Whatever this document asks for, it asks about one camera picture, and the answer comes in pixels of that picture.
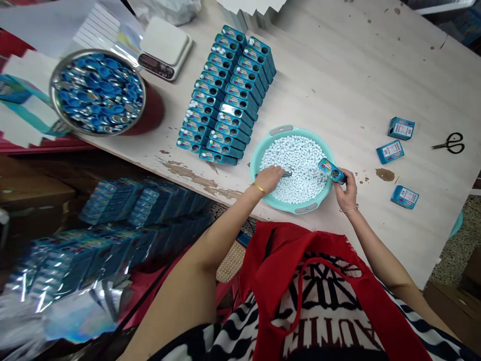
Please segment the stain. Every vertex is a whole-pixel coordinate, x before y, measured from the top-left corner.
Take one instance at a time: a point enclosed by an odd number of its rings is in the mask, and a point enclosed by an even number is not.
[[[176,174],[184,178],[190,178],[194,183],[200,185],[204,189],[204,191],[206,191],[207,193],[210,193],[215,197],[217,197],[216,195],[221,195],[227,198],[228,200],[231,200],[231,199],[239,199],[240,196],[242,195],[242,192],[219,187],[218,184],[212,179],[205,179],[205,178],[202,178],[201,176],[198,176],[190,169],[179,166],[181,163],[175,162],[173,160],[164,162],[159,158],[158,160],[160,160],[172,174]]]
[[[210,169],[212,169],[214,172],[217,173],[217,175],[219,175],[219,172],[217,171],[217,168],[215,167],[214,163],[208,162],[207,160],[205,162],[209,165]]]
[[[394,173],[388,169],[378,168],[376,169],[376,175],[385,182],[392,182],[394,180]]]

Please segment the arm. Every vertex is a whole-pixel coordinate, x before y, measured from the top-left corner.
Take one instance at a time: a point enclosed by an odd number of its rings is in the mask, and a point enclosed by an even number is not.
[[[339,169],[347,178],[346,190],[343,191],[338,183],[334,183],[334,189],[336,190],[337,201],[341,209],[343,211],[349,211],[356,208],[356,180],[350,171],[342,168]],[[345,215],[351,222],[362,250],[376,277],[379,278],[392,293],[424,318],[426,322],[457,338],[449,327],[434,313],[431,307],[429,307],[401,262],[398,261],[379,237],[376,236],[361,212],[356,210],[347,212]]]
[[[272,192],[284,170],[262,170],[256,184]],[[215,274],[242,225],[264,194],[250,186],[239,200],[210,226],[166,278],[121,360],[147,360],[177,336],[216,321]]]

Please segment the red apron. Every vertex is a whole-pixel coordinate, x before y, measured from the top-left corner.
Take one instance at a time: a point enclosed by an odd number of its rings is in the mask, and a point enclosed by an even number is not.
[[[346,236],[311,232],[291,223],[257,222],[239,274],[241,299],[245,301],[253,292],[259,307],[254,361],[281,360],[284,339],[299,324],[302,297],[298,298],[296,319],[289,330],[275,327],[271,321],[306,251],[340,257],[359,268],[362,275],[349,277],[324,258],[311,258],[304,263],[300,275],[308,264],[322,263],[349,282],[390,360],[431,360],[404,315],[358,257]],[[302,279],[299,277],[299,295],[302,295]]]

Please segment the wooden table surface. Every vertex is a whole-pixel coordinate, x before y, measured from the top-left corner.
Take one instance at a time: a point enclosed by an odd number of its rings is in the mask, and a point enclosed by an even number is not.
[[[144,72],[157,86],[166,113],[155,131],[134,137],[84,140],[138,166],[231,205],[251,183],[256,145],[274,127],[293,124],[323,138],[336,164],[357,175],[361,212],[402,262],[418,287],[427,282],[481,168],[481,61],[399,1],[296,0],[285,5],[276,26],[257,34],[271,46],[277,75],[259,110],[251,143],[235,167],[213,165],[175,144],[195,80],[224,20],[214,0],[182,27],[195,41],[173,83]],[[401,141],[405,156],[382,165],[376,148],[392,142],[389,120],[416,122],[414,137]],[[452,132],[465,150],[431,150]],[[377,169],[394,173],[390,182]],[[414,210],[390,201],[396,185],[420,194]],[[300,216],[264,202],[260,220],[292,222],[310,230],[345,234],[365,259],[332,191],[320,207]]]

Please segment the black and white patterned shirt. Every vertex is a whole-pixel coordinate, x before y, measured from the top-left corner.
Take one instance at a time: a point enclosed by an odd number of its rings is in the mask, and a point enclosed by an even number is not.
[[[299,273],[305,259],[311,256],[307,253],[297,266],[272,321],[274,326],[288,329],[294,322]],[[333,264],[339,261],[329,255],[321,256]],[[298,327],[284,340],[284,360],[389,359],[349,282],[321,263],[309,264],[302,277],[301,317]],[[387,288],[384,289],[433,360],[479,360],[462,343],[429,325]],[[250,360],[256,347],[258,324],[259,310],[251,293],[224,325],[194,327],[159,350],[150,361]]]

